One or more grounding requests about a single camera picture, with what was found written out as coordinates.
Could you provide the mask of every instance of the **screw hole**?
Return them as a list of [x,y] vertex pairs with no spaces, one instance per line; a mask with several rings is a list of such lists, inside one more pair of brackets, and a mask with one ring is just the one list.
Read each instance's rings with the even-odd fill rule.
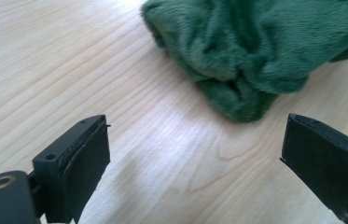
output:
[[48,160],[48,161],[51,161],[51,160],[54,160],[54,159],[55,159],[55,155],[54,154],[48,154],[46,156],[46,160]]
[[0,189],[9,186],[12,182],[14,182],[15,179],[16,177],[14,175],[5,175],[0,177]]

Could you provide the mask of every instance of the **wood grain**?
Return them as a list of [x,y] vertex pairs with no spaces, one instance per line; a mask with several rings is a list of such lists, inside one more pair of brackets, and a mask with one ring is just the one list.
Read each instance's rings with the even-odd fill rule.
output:
[[106,114],[112,162],[80,223],[341,223],[278,159],[288,113],[348,134],[348,61],[233,123],[155,46],[143,2],[0,1],[0,173]]

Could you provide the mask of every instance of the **green towel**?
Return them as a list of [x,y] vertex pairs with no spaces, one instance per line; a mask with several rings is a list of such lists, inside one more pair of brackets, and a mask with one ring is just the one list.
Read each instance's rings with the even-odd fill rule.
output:
[[322,63],[348,59],[348,0],[149,0],[142,15],[212,105],[260,119]]

